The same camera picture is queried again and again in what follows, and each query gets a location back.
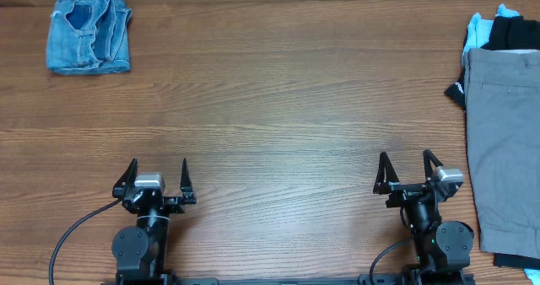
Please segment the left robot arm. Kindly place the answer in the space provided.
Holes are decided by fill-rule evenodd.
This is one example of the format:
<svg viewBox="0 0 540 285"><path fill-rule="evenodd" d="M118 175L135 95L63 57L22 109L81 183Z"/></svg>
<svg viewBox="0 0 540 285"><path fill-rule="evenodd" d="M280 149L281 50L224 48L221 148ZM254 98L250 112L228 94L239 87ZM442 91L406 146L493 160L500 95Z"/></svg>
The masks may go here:
<svg viewBox="0 0 540 285"><path fill-rule="evenodd" d="M112 240L116 258L117 284L177 284L176 274L165 267L170 215L182 214L185 206L197 202L187 168L181 166L180 196L165 195L165 180L160 172L138 173L133 159L113 185L112 196L131 214L134 226L121 229Z"/></svg>

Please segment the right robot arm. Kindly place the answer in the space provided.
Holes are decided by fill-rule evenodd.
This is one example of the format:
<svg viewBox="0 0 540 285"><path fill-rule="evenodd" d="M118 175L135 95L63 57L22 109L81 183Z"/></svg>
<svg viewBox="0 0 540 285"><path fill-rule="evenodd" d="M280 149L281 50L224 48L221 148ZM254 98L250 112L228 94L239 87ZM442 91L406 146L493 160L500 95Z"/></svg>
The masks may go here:
<svg viewBox="0 0 540 285"><path fill-rule="evenodd" d="M398 208L410 237L383 250L372 262L369 283L397 285L474 284L463 269L470 265L474 232L466 223L444 221L439 204L453 197L464 182L457 168L443 165L428 149L423 151L425 181L403 184L387 153L379 157L373 192L387 195L386 206ZM398 274L376 274L376 264L387 254L413 243L417 262L405 265Z"/></svg>

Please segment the grey shorts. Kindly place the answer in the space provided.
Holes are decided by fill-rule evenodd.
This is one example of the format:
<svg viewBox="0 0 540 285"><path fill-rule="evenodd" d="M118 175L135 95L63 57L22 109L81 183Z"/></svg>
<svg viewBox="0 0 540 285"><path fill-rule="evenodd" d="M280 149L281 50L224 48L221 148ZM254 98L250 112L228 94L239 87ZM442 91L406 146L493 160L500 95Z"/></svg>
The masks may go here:
<svg viewBox="0 0 540 285"><path fill-rule="evenodd" d="M471 49L467 162L483 251L539 256L539 54Z"/></svg>

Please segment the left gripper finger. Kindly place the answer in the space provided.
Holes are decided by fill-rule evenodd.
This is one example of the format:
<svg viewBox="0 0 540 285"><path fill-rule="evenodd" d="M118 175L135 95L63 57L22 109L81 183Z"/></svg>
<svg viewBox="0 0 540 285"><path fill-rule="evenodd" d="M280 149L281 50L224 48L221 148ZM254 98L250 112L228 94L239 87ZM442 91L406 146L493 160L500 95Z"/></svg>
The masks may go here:
<svg viewBox="0 0 540 285"><path fill-rule="evenodd" d="M120 189L125 186L132 186L135 178L138 174L138 160L133 158L131 163L128 165L126 171L120 177L120 179L114 184L115 189Z"/></svg>
<svg viewBox="0 0 540 285"><path fill-rule="evenodd" d="M194 197L192 180L189 175L186 158L182 161L180 188L183 197Z"/></svg>

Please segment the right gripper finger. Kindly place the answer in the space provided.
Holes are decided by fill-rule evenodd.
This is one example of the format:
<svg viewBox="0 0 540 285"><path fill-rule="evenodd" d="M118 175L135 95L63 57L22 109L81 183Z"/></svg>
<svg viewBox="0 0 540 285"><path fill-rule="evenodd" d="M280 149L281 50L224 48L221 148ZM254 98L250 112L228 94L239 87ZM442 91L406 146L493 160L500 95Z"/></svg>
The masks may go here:
<svg viewBox="0 0 540 285"><path fill-rule="evenodd" d="M425 149L423 151L423 160L425 178L427 180L438 180L438 168L442 167L443 164L436 158L436 156L431 152L430 149Z"/></svg>
<svg viewBox="0 0 540 285"><path fill-rule="evenodd" d="M379 166L375 183L378 186L381 185L394 185L399 182L396 171L392 166L392 162L389 159L386 152L381 152L379 157Z"/></svg>

